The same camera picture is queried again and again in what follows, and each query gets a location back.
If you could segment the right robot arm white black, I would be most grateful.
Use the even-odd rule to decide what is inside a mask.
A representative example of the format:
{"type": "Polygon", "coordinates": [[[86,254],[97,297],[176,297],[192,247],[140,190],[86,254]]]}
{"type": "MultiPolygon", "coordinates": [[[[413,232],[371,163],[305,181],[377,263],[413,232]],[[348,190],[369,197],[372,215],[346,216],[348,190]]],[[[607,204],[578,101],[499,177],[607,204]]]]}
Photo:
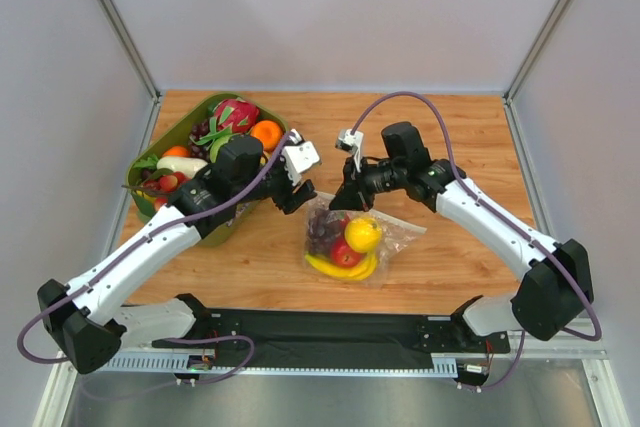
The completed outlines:
{"type": "Polygon", "coordinates": [[[409,122],[385,127],[385,158],[362,155],[364,135],[342,130],[338,149],[348,152],[343,182],[330,207],[369,211],[376,195],[403,190],[432,212],[458,224],[494,252],[519,281],[513,294],[480,296],[457,313],[475,335],[521,330],[541,341],[565,331],[594,300],[586,248],[574,239],[559,242],[526,225],[487,196],[447,159],[431,158],[409,122]]]}

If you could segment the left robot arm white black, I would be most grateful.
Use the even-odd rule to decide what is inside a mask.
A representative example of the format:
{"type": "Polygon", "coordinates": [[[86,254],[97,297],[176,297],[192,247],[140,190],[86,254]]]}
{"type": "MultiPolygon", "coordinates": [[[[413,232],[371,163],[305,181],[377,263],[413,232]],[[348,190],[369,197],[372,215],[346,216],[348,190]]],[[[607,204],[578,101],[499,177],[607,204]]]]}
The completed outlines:
{"type": "Polygon", "coordinates": [[[98,265],[39,288],[45,330],[79,373],[98,370],[124,348],[194,337],[207,310],[193,295],[134,307],[125,300],[174,257],[233,221],[241,204],[270,199],[291,214],[315,197],[303,177],[321,162],[312,142],[291,131],[268,160],[262,155],[259,140],[232,139],[98,265]]]}

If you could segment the clear zip top bag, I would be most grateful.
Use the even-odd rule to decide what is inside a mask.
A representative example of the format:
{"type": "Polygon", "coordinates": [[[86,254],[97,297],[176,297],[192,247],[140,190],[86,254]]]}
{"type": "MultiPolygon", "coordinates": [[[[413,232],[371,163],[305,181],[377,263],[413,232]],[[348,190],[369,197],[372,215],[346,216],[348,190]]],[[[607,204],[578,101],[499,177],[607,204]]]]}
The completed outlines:
{"type": "MultiPolygon", "coordinates": [[[[333,199],[332,195],[327,193],[320,193],[315,199],[313,199],[308,204],[306,223],[305,223],[306,234],[307,234],[307,220],[309,219],[311,212],[318,208],[324,208],[324,209],[330,210],[329,203],[332,199],[333,199]]],[[[333,278],[340,282],[364,283],[364,284],[370,283],[374,285],[380,285],[384,283],[384,281],[386,280],[387,271],[389,270],[389,263],[391,259],[394,256],[396,256],[398,253],[400,253],[402,250],[404,250],[406,247],[408,247],[418,237],[426,233],[426,229],[423,227],[419,227],[414,224],[402,221],[400,219],[397,219],[395,217],[392,217],[390,215],[384,214],[376,210],[370,210],[368,212],[358,212],[358,211],[348,211],[348,210],[338,210],[338,211],[345,211],[349,218],[349,222],[358,217],[373,217],[381,224],[381,227],[383,230],[382,239],[379,242],[376,249],[369,253],[362,253],[364,257],[370,254],[375,254],[378,257],[378,267],[375,270],[375,272],[368,279],[364,281],[345,281],[345,280],[339,280],[339,279],[333,278]]],[[[306,253],[309,253],[306,249],[306,234],[305,234],[304,255],[306,253]]],[[[329,261],[330,263],[332,263],[330,260],[330,254],[328,257],[325,257],[325,256],[317,256],[317,257],[321,257],[329,261]]]]}

